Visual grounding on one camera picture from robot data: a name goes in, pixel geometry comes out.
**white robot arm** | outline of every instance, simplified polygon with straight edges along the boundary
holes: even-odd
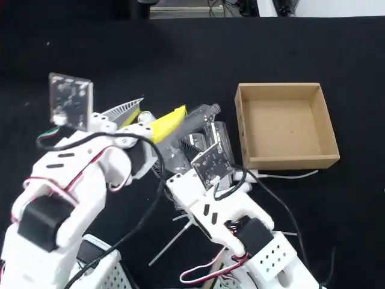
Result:
[[[324,288],[297,257],[286,237],[281,232],[272,232],[272,218],[247,194],[250,183],[245,182],[230,196],[215,200],[215,187],[206,191],[197,172],[191,169],[170,178],[167,186],[190,222],[199,226],[211,241],[224,246],[222,256],[217,258],[222,257],[225,269],[187,281],[192,269],[180,276],[181,282],[198,284],[231,272],[236,282],[229,288]],[[247,222],[239,226],[244,218]]]
[[[93,132],[131,133],[145,138],[153,134],[151,126],[143,123],[117,129],[115,123],[98,113],[92,114],[90,127],[90,132],[76,131],[57,146]],[[130,151],[135,154],[134,160]],[[63,289],[85,230],[105,207],[106,184],[111,191],[118,191],[141,178],[156,159],[149,144],[131,137],[101,136],[72,149],[46,153],[35,163],[24,182],[24,192],[12,207],[13,223],[7,229],[1,255],[6,268],[0,288]],[[71,288],[100,288],[119,259],[119,253],[112,252],[94,274]]]

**open cardboard box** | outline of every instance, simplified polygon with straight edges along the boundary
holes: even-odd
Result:
[[[240,84],[235,107],[245,167],[326,169],[339,160],[318,83]]]

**circuit board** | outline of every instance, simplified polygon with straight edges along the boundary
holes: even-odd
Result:
[[[50,73],[49,99],[51,122],[88,131],[93,111],[93,83],[89,79]]]
[[[213,144],[191,162],[206,190],[214,185],[212,180],[219,176],[223,179],[234,169],[229,161],[229,156],[222,150],[219,143]]]

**white plastic bracket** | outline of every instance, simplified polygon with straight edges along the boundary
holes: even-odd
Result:
[[[228,220],[235,221],[249,216],[261,220],[269,230],[274,229],[272,218],[248,196],[251,185],[247,182],[234,194],[218,201],[214,199],[214,187],[206,192],[194,169],[184,175],[174,175],[167,180],[167,187],[189,217],[194,216],[209,233],[209,238],[228,247],[236,256],[243,256],[245,249],[241,241],[225,226]]]
[[[247,267],[255,272],[258,279],[268,282],[295,257],[297,257],[297,251],[281,232],[277,232],[274,239],[247,262]]]

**black cloth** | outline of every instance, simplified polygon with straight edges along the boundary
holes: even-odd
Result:
[[[312,270],[321,281],[336,246],[329,288],[383,288],[385,228],[385,18],[181,19],[25,26],[0,34],[0,231],[21,183],[42,156],[36,136],[50,128],[48,73],[94,81],[94,110],[144,97],[161,116],[187,104],[221,105],[236,161],[240,145],[234,96],[239,82],[320,82],[341,160],[306,179],[267,179],[292,208]],[[89,232],[114,243],[150,206],[149,173],[108,194]],[[276,228],[292,231],[287,213],[255,186],[252,197]],[[203,264],[219,247],[189,229],[151,268],[147,263],[185,224],[164,197],[141,232],[120,247],[141,288],[179,286],[179,273]],[[288,237],[296,246],[297,239]]]

